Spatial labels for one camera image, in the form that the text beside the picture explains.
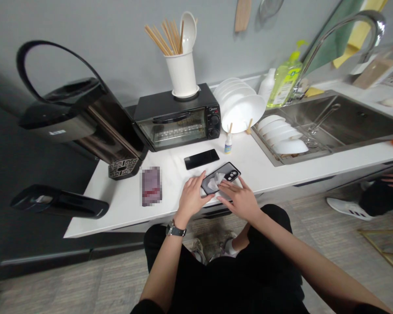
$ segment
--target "spoon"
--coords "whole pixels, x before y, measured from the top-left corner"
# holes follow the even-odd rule
[[[183,53],[186,54],[191,52],[195,39],[197,37],[197,24],[193,18],[192,13],[185,11],[180,19],[180,25],[183,21],[183,36],[182,36],[182,47]]]

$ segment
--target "toaster oven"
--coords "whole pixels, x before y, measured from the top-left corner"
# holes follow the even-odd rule
[[[134,113],[134,129],[150,151],[216,139],[220,136],[220,105],[207,84],[189,98],[171,91],[141,97]]]

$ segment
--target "white utensil holder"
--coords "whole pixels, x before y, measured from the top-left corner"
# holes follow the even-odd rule
[[[167,68],[173,84],[172,94],[186,98],[193,96],[199,90],[195,79],[192,51],[173,56],[165,56]]]

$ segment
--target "person's right hand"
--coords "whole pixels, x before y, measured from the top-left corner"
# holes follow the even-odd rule
[[[252,223],[252,221],[257,219],[257,217],[263,215],[263,212],[259,208],[255,195],[249,186],[247,186],[240,176],[239,179],[243,188],[226,180],[223,180],[218,186],[220,191],[227,194],[233,200],[233,203],[230,203],[221,196],[218,196],[217,199],[226,205],[232,213],[249,223]]]

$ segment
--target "smartphone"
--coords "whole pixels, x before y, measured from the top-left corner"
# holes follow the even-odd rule
[[[207,150],[206,152],[184,158],[187,170],[191,170],[217,160],[220,160],[220,157],[217,155],[215,149]]]
[[[211,178],[215,177],[215,174],[217,172],[225,174],[224,180],[227,180],[229,182],[233,182],[234,180],[236,180],[236,178],[239,175],[241,175],[241,172],[231,162],[224,164],[223,166],[215,170],[213,173],[207,175],[207,177],[202,180],[201,187],[207,195],[214,194],[219,191],[219,190],[216,191],[212,190],[208,187],[208,182],[210,182]]]
[[[141,201],[143,206],[153,206],[162,200],[162,180],[160,168],[151,167],[141,175]]]

